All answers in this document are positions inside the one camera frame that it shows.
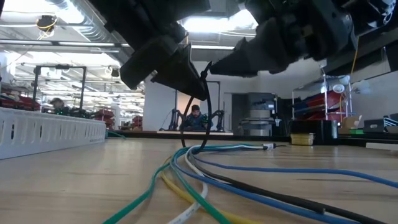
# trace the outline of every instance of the workbench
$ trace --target workbench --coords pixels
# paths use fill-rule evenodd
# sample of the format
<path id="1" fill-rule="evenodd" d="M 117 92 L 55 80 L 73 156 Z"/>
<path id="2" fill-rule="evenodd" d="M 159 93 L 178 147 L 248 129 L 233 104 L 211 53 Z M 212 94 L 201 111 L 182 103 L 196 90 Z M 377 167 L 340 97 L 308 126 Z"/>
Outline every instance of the workbench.
<path id="1" fill-rule="evenodd" d="M 187 141 L 188 145 L 200 143 Z M 278 144 L 287 146 L 274 151 L 203 153 L 200 157 L 237 166 L 348 169 L 398 180 L 396 152 L 353 146 Z M 176 139 L 109 139 L 105 144 L 2 160 L 0 223 L 101 223 L 143 193 L 154 171 L 179 148 L 181 143 Z M 397 189 L 367 180 L 204 167 L 267 190 L 341 207 L 386 223 L 398 220 Z M 170 170 L 167 175 L 173 177 Z M 185 177 L 201 191 L 198 181 Z M 261 223 L 316 223 L 212 186 L 208 201 L 217 208 Z M 120 223 L 166 223 L 189 206 L 158 178 L 152 198 Z M 187 223 L 216 222 L 198 211 Z"/>
<path id="2" fill-rule="evenodd" d="M 181 134 L 180 131 L 157 131 L 157 134 Z M 206 131 L 184 131 L 184 134 L 200 134 L 205 135 Z M 234 133 L 227 133 L 227 132 L 210 132 L 210 135 L 219 135 L 219 136 L 232 136 Z"/>

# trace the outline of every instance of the person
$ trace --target person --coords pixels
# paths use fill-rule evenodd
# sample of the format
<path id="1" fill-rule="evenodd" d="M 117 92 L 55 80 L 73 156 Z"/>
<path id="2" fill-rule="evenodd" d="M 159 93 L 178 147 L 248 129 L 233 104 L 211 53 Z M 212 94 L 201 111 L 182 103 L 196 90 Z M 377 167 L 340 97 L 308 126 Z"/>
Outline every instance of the person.
<path id="1" fill-rule="evenodd" d="M 52 101 L 50 101 L 50 104 L 54 107 L 54 109 L 62 109 L 65 106 L 63 100 L 61 100 L 60 98 L 52 99 Z"/>
<path id="2" fill-rule="evenodd" d="M 198 105 L 193 105 L 191 114 L 187 116 L 183 125 L 185 131 L 206 131 L 207 126 L 213 126 L 213 123 L 209 123 L 207 115 L 200 112 Z"/>
<path id="3" fill-rule="evenodd" d="M 65 106 L 63 100 L 60 98 L 52 99 L 50 104 L 54 107 L 54 114 L 69 116 L 69 107 Z"/>

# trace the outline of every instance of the black cable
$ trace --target black cable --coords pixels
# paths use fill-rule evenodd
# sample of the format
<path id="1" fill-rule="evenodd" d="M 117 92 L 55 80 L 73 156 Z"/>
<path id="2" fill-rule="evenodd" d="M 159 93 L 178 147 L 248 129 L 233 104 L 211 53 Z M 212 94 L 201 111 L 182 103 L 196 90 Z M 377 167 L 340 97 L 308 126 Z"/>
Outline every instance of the black cable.
<path id="1" fill-rule="evenodd" d="M 170 112 L 167 114 L 167 116 L 166 116 L 166 118 L 164 119 L 164 121 L 163 121 L 162 126 L 160 127 L 160 129 L 163 129 L 163 125 L 164 125 L 164 123 L 166 122 L 167 118 L 169 117 L 169 115 L 170 115 L 170 113 L 171 113 L 172 111 L 173 111 L 173 110 L 170 110 Z"/>
<path id="2" fill-rule="evenodd" d="M 201 167 L 198 162 L 196 160 L 194 160 L 192 158 L 192 155 L 189 154 L 188 155 L 189 158 L 191 158 L 191 163 L 198 168 L 198 170 L 200 170 L 202 173 L 206 174 L 209 177 L 212 177 L 214 179 L 218 179 L 218 180 L 222 180 L 223 182 L 227 182 L 228 185 L 235 187 L 237 189 L 241 189 L 241 190 L 245 190 L 247 192 L 250 193 L 254 193 L 254 194 L 258 194 L 258 195 L 262 195 L 265 197 L 270 197 L 270 198 L 274 198 L 276 200 L 280 200 L 281 202 L 285 202 L 285 203 L 289 203 L 298 207 L 302 207 L 302 208 L 306 208 L 308 210 L 312 210 L 314 212 L 318 212 L 318 213 L 324 213 L 324 212 L 328 212 L 328 213 L 332 213 L 335 215 L 339 215 L 341 217 L 345 217 L 345 218 L 349 218 L 350 220 L 354 220 L 360 223 L 377 223 L 377 224 L 382 224 L 383 222 L 380 222 L 378 220 L 374 220 L 372 218 L 366 217 L 364 215 L 360 215 L 354 212 L 350 212 L 341 208 L 336 208 L 330 205 L 325 205 L 323 203 L 319 203 L 319 202 L 313 202 L 311 200 L 307 200 L 304 198 L 299 198 L 299 197 L 294 197 L 294 196 L 290 196 L 290 195 L 284 195 L 284 194 L 278 194 L 275 192 L 271 192 L 268 190 L 264 190 L 261 189 L 259 187 L 255 187 L 249 184 L 245 184 L 243 182 L 231 179 L 229 177 L 225 177 L 222 175 L 218 175 L 218 174 L 214 174 L 208 170 L 206 170 L 205 168 Z"/>
<path id="3" fill-rule="evenodd" d="M 180 127 L 180 133 L 181 133 L 181 144 L 182 144 L 182 147 L 186 147 L 187 146 L 185 144 L 185 139 L 184 139 L 184 127 L 185 127 L 185 121 L 186 121 L 186 118 L 187 118 L 188 110 L 189 110 L 189 107 L 191 107 L 192 101 L 193 101 L 193 96 L 191 96 L 191 98 L 189 99 L 187 107 L 185 108 L 185 111 L 184 111 L 184 115 L 182 116 L 182 120 L 181 120 L 181 124 L 182 125 Z"/>
<path id="4" fill-rule="evenodd" d="M 207 77 L 207 72 L 210 69 L 212 64 L 213 64 L 213 62 L 209 62 L 207 64 L 206 68 L 204 69 L 204 71 L 202 71 L 200 73 L 200 80 L 203 83 L 203 86 L 205 87 L 205 92 L 206 92 L 208 114 L 212 114 L 212 112 L 211 112 L 210 92 L 209 92 L 209 87 L 207 85 L 206 77 Z M 193 101 L 193 96 L 191 96 L 191 98 L 189 99 L 189 102 L 187 104 L 187 107 L 185 108 L 184 115 L 183 115 L 183 118 L 182 118 L 182 125 L 181 125 L 181 128 L 180 128 L 181 129 L 180 133 L 181 133 L 181 144 L 182 144 L 182 147 L 186 147 L 187 146 L 185 144 L 183 131 L 184 131 L 184 126 L 185 126 L 185 120 L 187 118 L 188 110 L 189 110 L 189 107 L 191 107 L 192 101 Z M 208 140 L 208 136 L 210 135 L 210 129 L 211 129 L 211 125 L 207 124 L 206 134 L 205 134 L 205 136 L 203 138 L 203 142 L 201 143 L 201 146 L 199 147 L 199 149 L 196 152 L 201 151 L 206 146 L 206 143 L 207 143 L 207 140 Z"/>

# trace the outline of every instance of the cable bundle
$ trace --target cable bundle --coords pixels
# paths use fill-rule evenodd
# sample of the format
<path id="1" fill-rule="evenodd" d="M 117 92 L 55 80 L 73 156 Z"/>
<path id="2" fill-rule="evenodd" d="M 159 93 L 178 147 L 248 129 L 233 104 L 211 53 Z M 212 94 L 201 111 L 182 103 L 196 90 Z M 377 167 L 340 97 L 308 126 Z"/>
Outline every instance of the cable bundle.
<path id="1" fill-rule="evenodd" d="M 205 71 L 201 73 L 201 79 L 203 80 L 205 90 L 208 95 L 208 109 L 209 114 L 211 114 L 211 101 L 208 92 L 208 87 L 205 81 L 207 71 L 211 63 L 207 66 Z M 188 113 L 188 109 L 192 103 L 193 98 L 188 102 L 187 108 L 184 112 L 184 119 Z M 155 171 L 152 176 L 150 186 L 138 199 L 130 203 L 128 206 L 120 210 L 117 214 L 113 215 L 111 218 L 106 220 L 105 224 L 116 223 L 127 215 L 131 210 L 135 209 L 140 203 L 142 203 L 149 195 L 154 191 L 156 176 L 161 173 L 164 182 L 174 191 L 176 194 L 184 198 L 185 200 L 192 203 L 184 212 L 175 217 L 173 220 L 169 221 L 171 224 L 179 224 L 187 221 L 199 208 L 203 208 L 208 212 L 216 221 L 219 223 L 260 223 L 252 220 L 248 220 L 237 215 L 230 214 L 221 210 L 217 210 L 211 204 L 206 201 L 206 196 L 208 193 L 208 184 L 211 184 L 220 189 L 226 190 L 228 192 L 238 194 L 242 197 L 251 199 L 256 202 L 263 203 L 265 205 L 281 209 L 286 212 L 290 212 L 302 217 L 310 218 L 313 220 L 318 220 L 325 223 L 383 223 L 374 220 L 363 215 L 359 215 L 341 208 L 332 207 L 325 205 L 323 203 L 313 202 L 311 200 L 293 197 L 284 194 L 278 194 L 268 190 L 260 189 L 259 187 L 251 186 L 237 180 L 225 177 L 222 175 L 214 174 L 199 165 L 198 161 L 204 162 L 209 165 L 217 166 L 224 169 L 233 170 L 246 170 L 246 171 L 258 171 L 258 172 L 299 172 L 299 173 L 322 173 L 322 174 L 341 174 L 350 175 L 354 177 L 359 177 L 363 179 L 368 179 L 381 184 L 386 184 L 391 187 L 398 188 L 398 183 L 391 180 L 382 179 L 379 177 L 362 174 L 359 172 L 353 172 L 349 170 L 333 170 L 333 169 L 280 169 L 280 168 L 263 168 L 263 167 L 237 167 L 237 166 L 226 166 L 222 164 L 216 164 L 214 162 L 208 162 L 203 159 L 198 158 L 197 154 L 201 152 L 223 152 L 223 151 L 255 151 L 255 150 L 267 150 L 264 145 L 254 146 L 248 144 L 235 144 L 235 145 L 225 145 L 225 146 L 205 146 L 207 142 L 207 137 L 210 133 L 210 126 L 206 130 L 206 136 L 201 145 L 186 147 L 185 140 L 182 138 L 183 148 L 178 150 L 173 156 L 165 161 L 165 164 Z M 184 161 L 188 164 L 191 170 L 190 172 L 182 168 L 177 160 L 179 157 L 184 156 Z M 170 181 L 165 175 L 164 171 L 166 168 L 170 168 L 174 174 L 177 176 L 179 181 L 183 184 L 188 193 L 179 189 L 172 181 Z M 202 192 L 199 194 L 193 187 L 183 178 L 182 173 L 202 181 Z M 332 213 L 336 216 L 327 215 L 326 213 Z"/>

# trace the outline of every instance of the fluorescent light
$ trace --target fluorescent light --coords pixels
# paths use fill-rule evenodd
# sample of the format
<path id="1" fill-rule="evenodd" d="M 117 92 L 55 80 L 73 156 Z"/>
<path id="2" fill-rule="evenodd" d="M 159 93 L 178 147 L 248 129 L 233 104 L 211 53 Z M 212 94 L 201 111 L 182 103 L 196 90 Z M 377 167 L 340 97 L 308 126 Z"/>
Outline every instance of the fluorescent light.
<path id="1" fill-rule="evenodd" d="M 228 27 L 227 18 L 214 17 L 190 17 L 183 27 L 189 32 L 222 32 L 233 29 Z"/>
<path id="2" fill-rule="evenodd" d="M 7 25 L 7 24 L 0 24 L 0 27 L 12 27 L 12 28 L 26 28 L 26 27 L 37 27 L 37 25 L 20 25 L 20 24 L 15 24 L 15 25 Z"/>
<path id="3" fill-rule="evenodd" d="M 40 78 L 38 79 L 38 82 L 55 82 L 55 83 L 74 83 L 74 82 L 81 82 L 81 80 L 71 80 L 68 77 L 64 77 L 66 80 L 59 80 L 59 79 L 54 79 L 54 78 Z M 15 81 L 28 81 L 32 82 L 35 79 L 34 78 L 14 78 Z M 102 80 L 86 80 L 85 83 L 98 83 L 98 84 L 123 84 L 121 81 L 102 81 Z"/>
<path id="4" fill-rule="evenodd" d="M 96 49 L 91 49 L 90 52 L 93 52 L 93 53 L 106 53 L 106 54 L 108 54 L 108 53 L 119 53 L 120 50 L 96 50 Z"/>
<path id="5" fill-rule="evenodd" d="M 81 91 L 66 91 L 66 90 L 41 90 L 42 93 L 48 94 L 80 94 Z M 134 93 L 134 92 L 105 92 L 105 91 L 85 91 L 85 95 L 93 95 L 93 96 L 104 96 L 104 94 L 108 95 L 131 95 L 131 96 L 142 96 L 142 93 Z"/>
<path id="6" fill-rule="evenodd" d="M 77 46 L 77 47 L 115 47 L 114 43 L 95 43 L 95 42 L 67 42 L 60 41 L 59 45 Z"/>
<path id="7" fill-rule="evenodd" d="M 251 13 L 244 9 L 230 18 L 189 17 L 182 26 L 189 32 L 224 32 L 236 29 L 255 29 L 258 23 Z"/>
<path id="8" fill-rule="evenodd" d="M 192 49 L 206 49 L 206 50 L 233 50 L 232 46 L 215 46 L 215 45 L 193 45 Z"/>
<path id="9" fill-rule="evenodd" d="M 50 41 L 45 40 L 0 40 L 0 44 L 18 44 L 18 45 L 52 45 Z"/>

